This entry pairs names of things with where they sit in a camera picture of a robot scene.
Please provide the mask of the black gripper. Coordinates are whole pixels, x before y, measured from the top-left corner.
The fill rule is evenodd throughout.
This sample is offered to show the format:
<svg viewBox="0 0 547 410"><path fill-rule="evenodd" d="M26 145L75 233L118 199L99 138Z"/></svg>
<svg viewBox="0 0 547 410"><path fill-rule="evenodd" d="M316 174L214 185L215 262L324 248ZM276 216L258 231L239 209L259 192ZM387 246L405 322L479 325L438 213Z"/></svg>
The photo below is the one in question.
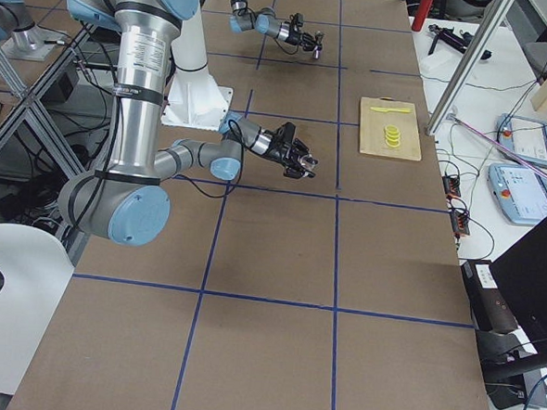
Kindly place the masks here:
<svg viewBox="0 0 547 410"><path fill-rule="evenodd" d="M319 161L314 158L310 149L305 146L298 138L295 138L291 145L271 145L265 153L261 154L263 159L279 163L284 167L283 176L287 178L314 178L315 173L303 169L302 166L318 165Z"/></svg>
<svg viewBox="0 0 547 410"><path fill-rule="evenodd" d="M308 34L304 32L300 27L282 22L280 31L278 32L278 39L289 45L299 46L306 53L312 53L320 55L322 51L321 44L323 42L324 34L322 32L316 32L314 34Z"/></svg>

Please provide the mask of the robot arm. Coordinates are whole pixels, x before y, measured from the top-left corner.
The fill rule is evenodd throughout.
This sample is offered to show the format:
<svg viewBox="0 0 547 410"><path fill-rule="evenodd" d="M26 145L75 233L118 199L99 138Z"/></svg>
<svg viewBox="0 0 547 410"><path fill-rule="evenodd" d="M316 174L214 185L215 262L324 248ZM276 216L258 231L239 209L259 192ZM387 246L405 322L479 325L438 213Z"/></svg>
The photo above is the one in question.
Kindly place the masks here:
<svg viewBox="0 0 547 410"><path fill-rule="evenodd" d="M233 13L230 17L232 32L256 31L269 36L288 55L298 50L311 53L313 59L321 57L324 34L322 32L308 33L304 31L304 17L297 12L289 19L276 18L271 6L254 10L248 6L248 0L230 0Z"/></svg>
<svg viewBox="0 0 547 410"><path fill-rule="evenodd" d="M168 221L162 181L196 167L230 181L244 155L313 175L309 148L286 123L274 131L230 110L232 89L210 74L200 0L67 0L76 20L118 32L109 147L96 167L59 194L65 221L87 234L137 246Z"/></svg>

